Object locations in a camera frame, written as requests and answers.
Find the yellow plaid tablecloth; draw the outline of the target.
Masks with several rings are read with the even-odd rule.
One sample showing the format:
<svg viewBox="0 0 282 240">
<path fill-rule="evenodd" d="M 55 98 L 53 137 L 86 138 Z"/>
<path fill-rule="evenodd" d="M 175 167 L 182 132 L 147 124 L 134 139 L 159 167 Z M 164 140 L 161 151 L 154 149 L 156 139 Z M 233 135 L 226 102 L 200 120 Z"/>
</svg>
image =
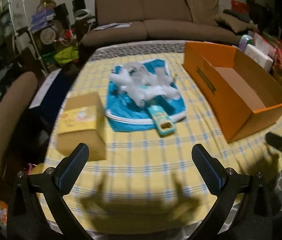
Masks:
<svg viewBox="0 0 282 240">
<path fill-rule="evenodd" d="M 183 69 L 182 53 L 126 56 L 85 64 L 70 96 L 98 92 L 105 100 L 113 67 L 130 61 L 163 59 L 187 106 L 176 133 L 161 138 L 151 129 L 115 132 L 106 126 L 106 159 L 88 162 L 65 201 L 86 230 L 134 234 L 193 224 L 214 204 L 191 159 L 202 144 L 225 167 L 241 174 L 262 172 L 266 180 L 282 169 L 282 154 L 265 142 L 266 131 L 228 144 L 204 96 Z"/>
</svg>

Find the white tissue box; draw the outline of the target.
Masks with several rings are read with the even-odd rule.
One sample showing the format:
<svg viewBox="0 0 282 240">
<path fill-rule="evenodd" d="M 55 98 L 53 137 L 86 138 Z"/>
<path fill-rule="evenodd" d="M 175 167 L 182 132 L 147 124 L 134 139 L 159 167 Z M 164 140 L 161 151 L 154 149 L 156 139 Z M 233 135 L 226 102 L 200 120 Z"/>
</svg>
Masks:
<svg viewBox="0 0 282 240">
<path fill-rule="evenodd" d="M 247 44 L 245 54 L 258 63 L 265 71 L 269 72 L 273 65 L 273 59 L 262 53 L 252 44 Z"/>
</svg>

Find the blue mesh zipper pouch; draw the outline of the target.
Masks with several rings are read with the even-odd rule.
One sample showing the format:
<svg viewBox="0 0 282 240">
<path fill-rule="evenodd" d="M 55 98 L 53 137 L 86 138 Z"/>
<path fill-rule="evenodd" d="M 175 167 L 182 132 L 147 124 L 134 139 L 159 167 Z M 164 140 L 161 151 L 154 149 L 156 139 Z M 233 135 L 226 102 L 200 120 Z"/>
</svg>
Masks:
<svg viewBox="0 0 282 240">
<path fill-rule="evenodd" d="M 163 59 L 152 59 L 140 63 L 144 64 L 152 73 L 155 67 L 165 67 L 168 74 L 171 76 L 168 64 Z M 111 73 L 117 74 L 122 66 L 123 65 L 118 65 L 113 67 Z M 178 89 L 174 78 L 173 80 L 174 83 L 172 87 Z M 156 101 L 163 107 L 174 125 L 176 122 L 183 120 L 187 115 L 187 107 L 182 96 L 178 100 L 166 100 L 158 96 Z M 138 107 L 127 93 L 120 92 L 118 86 L 110 81 L 110 76 L 105 114 L 112 129 L 116 132 L 145 131 L 148 129 L 157 130 L 148 115 L 146 107 Z"/>
</svg>

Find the green bag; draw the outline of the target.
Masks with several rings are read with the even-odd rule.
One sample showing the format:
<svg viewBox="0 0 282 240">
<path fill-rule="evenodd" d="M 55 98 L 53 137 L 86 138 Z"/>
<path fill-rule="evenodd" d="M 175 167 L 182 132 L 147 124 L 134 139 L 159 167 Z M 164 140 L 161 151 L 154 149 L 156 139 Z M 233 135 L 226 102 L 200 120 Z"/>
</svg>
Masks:
<svg viewBox="0 0 282 240">
<path fill-rule="evenodd" d="M 65 65 L 79 59 L 79 50 L 76 47 L 70 46 L 54 55 L 54 59 L 60 65 Z"/>
</svg>

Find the papers on sofa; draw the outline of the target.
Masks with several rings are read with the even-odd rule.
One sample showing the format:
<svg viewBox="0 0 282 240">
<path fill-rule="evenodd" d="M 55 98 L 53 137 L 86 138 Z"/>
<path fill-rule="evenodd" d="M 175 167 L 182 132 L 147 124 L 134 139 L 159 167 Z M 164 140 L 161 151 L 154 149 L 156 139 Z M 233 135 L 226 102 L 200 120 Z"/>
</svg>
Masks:
<svg viewBox="0 0 282 240">
<path fill-rule="evenodd" d="M 110 24 L 98 26 L 94 30 L 98 31 L 98 30 L 106 30 L 106 29 L 111 29 L 111 28 L 128 28 L 131 26 L 131 24 L 132 24 L 131 22 L 130 23 L 110 23 Z"/>
</svg>

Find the fluffy teal handle brush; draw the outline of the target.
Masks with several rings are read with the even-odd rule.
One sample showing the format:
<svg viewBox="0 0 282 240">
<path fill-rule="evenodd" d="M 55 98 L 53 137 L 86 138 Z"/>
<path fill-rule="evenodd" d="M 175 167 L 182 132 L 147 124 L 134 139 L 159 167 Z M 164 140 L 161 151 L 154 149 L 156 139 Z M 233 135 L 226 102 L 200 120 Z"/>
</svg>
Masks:
<svg viewBox="0 0 282 240">
<path fill-rule="evenodd" d="M 155 124 L 157 132 L 161 137 L 175 132 L 176 128 L 174 123 L 171 121 L 166 111 L 162 106 L 159 105 L 156 99 L 146 103 L 144 107 L 146 107 L 148 115 Z"/>
</svg>

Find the brown throw pillow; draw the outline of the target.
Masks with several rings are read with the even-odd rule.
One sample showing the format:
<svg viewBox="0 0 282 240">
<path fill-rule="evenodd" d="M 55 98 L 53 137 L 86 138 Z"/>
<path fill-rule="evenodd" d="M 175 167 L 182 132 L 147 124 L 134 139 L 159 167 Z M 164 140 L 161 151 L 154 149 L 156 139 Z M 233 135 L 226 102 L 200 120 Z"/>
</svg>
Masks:
<svg viewBox="0 0 282 240">
<path fill-rule="evenodd" d="M 217 26 L 219 0 L 186 0 L 193 23 Z"/>
</svg>

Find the grey pebble pattern mat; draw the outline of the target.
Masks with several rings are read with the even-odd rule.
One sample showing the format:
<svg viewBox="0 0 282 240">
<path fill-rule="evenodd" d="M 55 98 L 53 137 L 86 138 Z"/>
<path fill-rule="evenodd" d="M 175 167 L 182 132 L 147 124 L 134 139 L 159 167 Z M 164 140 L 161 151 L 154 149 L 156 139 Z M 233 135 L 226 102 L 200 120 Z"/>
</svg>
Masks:
<svg viewBox="0 0 282 240">
<path fill-rule="evenodd" d="M 98 48 L 88 59 L 89 62 L 112 59 L 125 56 L 160 54 L 160 53 L 184 53 L 184 40 L 157 40 L 130 42 Z"/>
</svg>

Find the white plastic pipe connectors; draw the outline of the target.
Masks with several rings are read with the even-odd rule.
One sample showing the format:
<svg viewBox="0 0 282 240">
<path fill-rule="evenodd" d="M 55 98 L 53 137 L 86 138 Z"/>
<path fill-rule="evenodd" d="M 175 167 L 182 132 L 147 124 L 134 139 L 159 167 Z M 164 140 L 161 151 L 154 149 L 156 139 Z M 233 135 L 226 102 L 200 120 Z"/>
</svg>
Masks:
<svg viewBox="0 0 282 240">
<path fill-rule="evenodd" d="M 110 81 L 118 86 L 120 92 L 127 93 L 138 107 L 144 107 L 158 96 L 166 100 L 181 97 L 178 89 L 172 87 L 174 80 L 165 67 L 155 67 L 152 73 L 140 62 L 129 62 L 117 74 L 111 73 Z"/>
</svg>

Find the yellow sponge block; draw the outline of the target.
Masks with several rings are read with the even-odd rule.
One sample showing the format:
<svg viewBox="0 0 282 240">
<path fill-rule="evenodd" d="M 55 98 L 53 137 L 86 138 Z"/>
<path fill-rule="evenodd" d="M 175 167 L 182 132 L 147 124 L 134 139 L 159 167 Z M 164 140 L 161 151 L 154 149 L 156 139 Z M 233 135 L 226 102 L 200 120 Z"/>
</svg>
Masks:
<svg viewBox="0 0 282 240">
<path fill-rule="evenodd" d="M 80 143 L 88 146 L 88 161 L 106 159 L 105 110 L 97 92 L 68 98 L 58 121 L 57 151 L 67 157 Z"/>
</svg>

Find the orange cardboard box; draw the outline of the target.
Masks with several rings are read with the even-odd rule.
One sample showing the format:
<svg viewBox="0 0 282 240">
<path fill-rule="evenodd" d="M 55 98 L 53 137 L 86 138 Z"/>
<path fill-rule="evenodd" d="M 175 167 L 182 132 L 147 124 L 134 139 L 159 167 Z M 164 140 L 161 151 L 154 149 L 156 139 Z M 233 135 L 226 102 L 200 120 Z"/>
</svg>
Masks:
<svg viewBox="0 0 282 240">
<path fill-rule="evenodd" d="M 184 69 L 217 118 L 227 142 L 272 126 L 282 116 L 282 87 L 239 49 L 187 42 Z"/>
</svg>

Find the brown sofa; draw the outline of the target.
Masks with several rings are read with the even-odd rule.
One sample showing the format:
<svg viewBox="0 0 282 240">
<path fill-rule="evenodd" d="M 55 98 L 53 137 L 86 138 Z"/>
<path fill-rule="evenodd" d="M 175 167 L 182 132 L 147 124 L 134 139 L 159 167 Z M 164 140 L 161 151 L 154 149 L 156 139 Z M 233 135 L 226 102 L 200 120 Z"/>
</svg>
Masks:
<svg viewBox="0 0 282 240">
<path fill-rule="evenodd" d="M 193 23 L 186 0 L 95 0 L 95 14 L 98 26 L 132 24 L 128 28 L 93 29 L 82 38 L 86 47 L 145 40 L 207 41 L 237 46 L 241 38 L 220 23 Z"/>
</svg>

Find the red box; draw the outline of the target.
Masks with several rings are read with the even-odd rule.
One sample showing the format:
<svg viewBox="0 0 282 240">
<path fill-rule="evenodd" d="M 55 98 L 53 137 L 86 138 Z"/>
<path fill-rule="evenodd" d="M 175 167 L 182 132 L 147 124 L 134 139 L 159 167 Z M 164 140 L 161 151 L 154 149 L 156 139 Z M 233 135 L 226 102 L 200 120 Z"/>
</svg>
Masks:
<svg viewBox="0 0 282 240">
<path fill-rule="evenodd" d="M 235 12 L 241 13 L 241 14 L 249 14 L 249 5 L 247 3 L 243 3 L 236 0 L 231 0 L 231 9 Z"/>
</svg>

